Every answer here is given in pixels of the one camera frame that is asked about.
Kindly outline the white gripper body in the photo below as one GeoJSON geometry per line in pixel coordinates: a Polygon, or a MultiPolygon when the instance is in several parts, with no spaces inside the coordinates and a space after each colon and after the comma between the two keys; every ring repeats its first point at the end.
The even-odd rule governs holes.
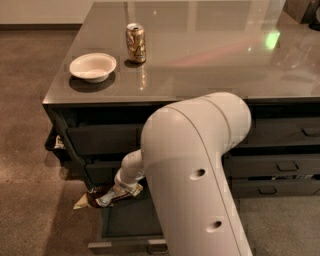
{"type": "Polygon", "coordinates": [[[144,177],[141,171],[130,172],[120,168],[114,179],[114,187],[122,194],[139,194],[143,190],[139,181],[144,177]]]}

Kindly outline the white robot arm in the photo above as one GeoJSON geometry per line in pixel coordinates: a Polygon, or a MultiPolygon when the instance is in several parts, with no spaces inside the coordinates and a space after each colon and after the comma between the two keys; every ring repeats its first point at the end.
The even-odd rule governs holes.
{"type": "Polygon", "coordinates": [[[115,183],[147,179],[170,256],[252,256],[222,166],[250,126],[248,106],[231,93],[173,103],[146,121],[141,150],[115,183]]]}

